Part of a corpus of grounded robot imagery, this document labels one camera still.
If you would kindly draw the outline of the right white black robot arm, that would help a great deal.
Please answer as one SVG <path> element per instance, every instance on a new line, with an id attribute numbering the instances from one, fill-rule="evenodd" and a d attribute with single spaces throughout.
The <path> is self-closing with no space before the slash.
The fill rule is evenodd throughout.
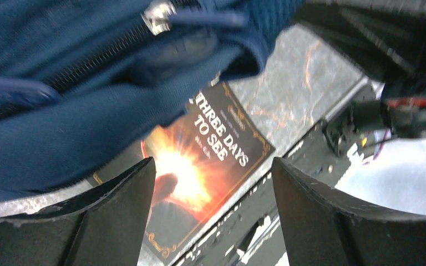
<path id="1" fill-rule="evenodd" d="M 426 1 L 307 1 L 295 21 L 383 83 L 382 98 L 426 95 Z"/>

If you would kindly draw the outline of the navy blue student backpack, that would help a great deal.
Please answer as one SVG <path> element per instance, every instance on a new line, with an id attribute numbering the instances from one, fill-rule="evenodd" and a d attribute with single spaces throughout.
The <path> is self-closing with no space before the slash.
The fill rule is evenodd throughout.
<path id="1" fill-rule="evenodd" d="M 79 182 L 216 81 L 262 72 L 302 1 L 0 1 L 0 202 Z"/>

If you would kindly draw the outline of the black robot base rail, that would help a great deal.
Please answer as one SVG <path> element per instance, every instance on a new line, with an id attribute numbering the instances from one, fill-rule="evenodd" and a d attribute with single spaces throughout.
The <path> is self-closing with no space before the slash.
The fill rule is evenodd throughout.
<path id="1" fill-rule="evenodd" d="M 426 265 L 426 136 L 356 84 L 177 265 Z"/>

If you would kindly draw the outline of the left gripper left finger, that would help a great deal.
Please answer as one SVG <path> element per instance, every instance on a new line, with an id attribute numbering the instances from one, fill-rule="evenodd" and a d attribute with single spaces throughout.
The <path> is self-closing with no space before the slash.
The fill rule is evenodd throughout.
<path id="1" fill-rule="evenodd" d="M 135 265 L 155 175 L 146 158 L 35 214 L 0 218 L 0 265 Z"/>

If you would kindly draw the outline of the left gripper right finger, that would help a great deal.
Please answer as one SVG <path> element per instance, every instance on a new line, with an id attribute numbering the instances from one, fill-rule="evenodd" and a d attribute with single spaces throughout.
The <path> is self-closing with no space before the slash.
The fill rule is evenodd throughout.
<path id="1" fill-rule="evenodd" d="M 426 216 L 332 188 L 283 158 L 273 188 L 291 265 L 426 265 Z"/>

